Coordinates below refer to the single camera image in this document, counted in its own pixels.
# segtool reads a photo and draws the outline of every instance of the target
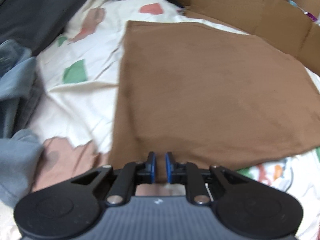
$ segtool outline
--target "metal screw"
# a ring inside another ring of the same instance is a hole
[[[198,195],[193,199],[197,204],[207,204],[210,198],[206,195]]]
[[[119,195],[113,195],[107,198],[107,201],[110,204],[120,204],[123,201],[123,198]]]

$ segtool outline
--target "dark gray fabric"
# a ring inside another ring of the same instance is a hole
[[[0,6],[0,43],[13,39],[37,55],[85,1],[5,0]]]

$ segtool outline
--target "blue-gray cloth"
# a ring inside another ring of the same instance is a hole
[[[30,49],[13,40],[0,45],[0,199],[10,206],[29,192],[42,152],[36,135],[21,130],[42,92],[35,70]]]
[[[14,207],[29,193],[42,150],[29,129],[0,139],[0,199],[7,206]]]

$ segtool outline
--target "brown cloth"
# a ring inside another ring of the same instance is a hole
[[[320,95],[261,38],[198,23],[129,22],[109,163],[157,153],[239,169],[320,145]]]

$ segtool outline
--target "black circular disc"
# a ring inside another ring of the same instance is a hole
[[[91,194],[43,192],[23,198],[15,208],[14,218],[22,234],[53,240],[79,235],[99,214],[99,203]]]
[[[303,211],[299,202],[280,191],[232,192],[218,200],[220,221],[235,233],[276,239],[295,233]]]

